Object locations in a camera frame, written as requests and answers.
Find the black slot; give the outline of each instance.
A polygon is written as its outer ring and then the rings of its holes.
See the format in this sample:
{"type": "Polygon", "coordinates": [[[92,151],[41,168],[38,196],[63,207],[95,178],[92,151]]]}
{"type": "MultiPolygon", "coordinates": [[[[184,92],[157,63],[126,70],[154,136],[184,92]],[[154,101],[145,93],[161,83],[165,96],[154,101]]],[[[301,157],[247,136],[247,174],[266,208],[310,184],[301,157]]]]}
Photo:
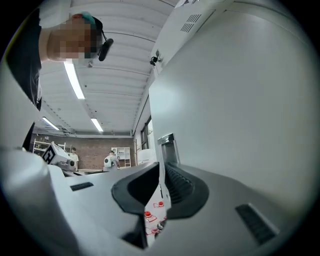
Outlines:
{"type": "Polygon", "coordinates": [[[189,31],[192,29],[193,26],[194,25],[192,24],[186,32],[189,33],[189,31]]]}
{"type": "Polygon", "coordinates": [[[145,206],[159,185],[159,164],[153,163],[115,183],[114,200],[126,213],[144,215],[145,206]]]}
{"type": "Polygon", "coordinates": [[[197,17],[198,17],[198,15],[194,15],[193,19],[191,19],[190,22],[194,22],[197,17]]]}
{"type": "Polygon", "coordinates": [[[260,245],[276,236],[250,205],[242,204],[237,206],[235,210],[260,245]]]}
{"type": "Polygon", "coordinates": [[[196,18],[196,20],[194,21],[194,23],[196,23],[198,21],[198,19],[200,18],[201,14],[196,18]]]}
{"type": "Polygon", "coordinates": [[[193,17],[194,17],[194,15],[190,15],[190,17],[187,19],[186,22],[189,22],[193,17]]]}
{"type": "Polygon", "coordinates": [[[161,185],[160,185],[160,193],[161,193],[161,198],[163,199],[164,196],[162,195],[162,188],[161,188],[161,185]]]}
{"type": "Polygon", "coordinates": [[[188,29],[192,26],[192,24],[188,24],[188,26],[185,28],[184,32],[187,32],[188,29]]]}
{"type": "Polygon", "coordinates": [[[184,31],[185,26],[187,26],[187,23],[185,23],[185,24],[183,25],[183,27],[181,28],[181,30],[180,30],[180,31],[184,31]]]}
{"type": "Polygon", "coordinates": [[[72,185],[72,186],[70,186],[70,188],[72,189],[72,191],[77,191],[77,190],[83,190],[85,188],[89,188],[92,186],[93,186],[93,184],[91,182],[85,182],[85,183],[81,183],[78,185],[72,185]]]}
{"type": "Polygon", "coordinates": [[[165,165],[164,182],[171,199],[171,208],[167,211],[168,219],[193,216],[205,205],[209,197],[208,186],[181,167],[171,163],[165,165]]]}

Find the white shelving unit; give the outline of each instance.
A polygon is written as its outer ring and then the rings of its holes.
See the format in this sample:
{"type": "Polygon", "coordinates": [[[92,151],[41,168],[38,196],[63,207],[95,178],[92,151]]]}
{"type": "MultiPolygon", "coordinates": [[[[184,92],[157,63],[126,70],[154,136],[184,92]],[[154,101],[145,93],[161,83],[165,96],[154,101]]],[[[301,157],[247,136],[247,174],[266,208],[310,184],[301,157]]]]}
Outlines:
{"type": "MultiPolygon", "coordinates": [[[[41,152],[45,152],[50,144],[51,143],[49,143],[49,142],[38,141],[38,140],[34,139],[32,153],[38,154],[38,155],[40,153],[40,155],[41,155],[41,152]]],[[[58,144],[58,146],[61,147],[64,151],[66,151],[66,149],[71,149],[71,146],[67,146],[66,143],[58,144]]]]}
{"type": "Polygon", "coordinates": [[[120,163],[124,162],[122,168],[131,167],[131,156],[130,156],[130,147],[112,147],[111,150],[114,152],[115,156],[119,159],[120,163]]]}

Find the headset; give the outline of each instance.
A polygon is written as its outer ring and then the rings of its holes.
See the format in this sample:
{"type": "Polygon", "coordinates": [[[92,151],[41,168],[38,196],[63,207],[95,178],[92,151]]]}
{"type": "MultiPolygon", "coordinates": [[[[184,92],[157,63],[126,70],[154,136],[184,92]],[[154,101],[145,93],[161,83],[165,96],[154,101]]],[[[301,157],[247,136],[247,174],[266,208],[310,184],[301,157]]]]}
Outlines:
{"type": "Polygon", "coordinates": [[[103,31],[103,24],[100,20],[98,20],[97,18],[93,17],[89,12],[87,11],[83,11],[81,12],[82,17],[84,19],[86,19],[87,21],[90,22],[91,25],[94,26],[94,28],[97,31],[101,31],[105,42],[98,47],[98,49],[96,47],[91,47],[91,52],[86,52],[85,53],[85,58],[86,59],[93,59],[94,57],[98,56],[99,61],[103,62],[110,50],[110,47],[112,46],[112,44],[114,43],[114,40],[112,38],[107,39],[105,36],[105,33],[103,31]]]}

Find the black headphone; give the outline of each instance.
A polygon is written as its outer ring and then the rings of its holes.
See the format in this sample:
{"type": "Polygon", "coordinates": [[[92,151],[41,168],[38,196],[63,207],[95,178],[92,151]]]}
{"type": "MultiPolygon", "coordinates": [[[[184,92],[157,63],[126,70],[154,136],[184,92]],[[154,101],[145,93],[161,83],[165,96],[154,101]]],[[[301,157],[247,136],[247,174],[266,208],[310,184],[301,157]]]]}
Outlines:
{"type": "Polygon", "coordinates": [[[105,36],[105,33],[103,31],[103,24],[100,20],[98,20],[96,17],[93,17],[94,22],[95,22],[95,27],[97,29],[97,31],[101,31],[105,42],[103,43],[103,45],[101,45],[98,49],[98,51],[96,52],[96,54],[99,57],[99,61],[103,62],[110,50],[110,47],[112,46],[112,44],[114,43],[114,40],[112,38],[107,39],[105,36]]]}
{"type": "Polygon", "coordinates": [[[101,45],[97,55],[99,56],[99,61],[103,62],[109,52],[110,47],[114,43],[114,40],[112,38],[107,39],[105,36],[104,31],[101,29],[102,35],[104,37],[105,42],[103,45],[101,45]]]}

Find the vent grille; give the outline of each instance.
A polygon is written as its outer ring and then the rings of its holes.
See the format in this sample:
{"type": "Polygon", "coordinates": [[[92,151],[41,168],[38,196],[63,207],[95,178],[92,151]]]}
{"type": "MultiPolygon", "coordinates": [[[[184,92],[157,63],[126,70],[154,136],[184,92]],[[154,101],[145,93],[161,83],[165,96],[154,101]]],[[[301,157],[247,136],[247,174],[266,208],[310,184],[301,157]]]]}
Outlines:
{"type": "Polygon", "coordinates": [[[235,210],[260,245],[268,242],[276,236],[271,228],[268,227],[268,225],[248,204],[239,205],[235,210]]]}
{"type": "Polygon", "coordinates": [[[193,28],[195,23],[199,20],[200,16],[201,14],[190,15],[190,17],[186,20],[186,23],[183,25],[180,31],[188,33],[193,28]]]}
{"type": "Polygon", "coordinates": [[[182,176],[167,164],[165,165],[165,185],[169,190],[173,205],[190,196],[194,187],[188,178],[182,176]]]}

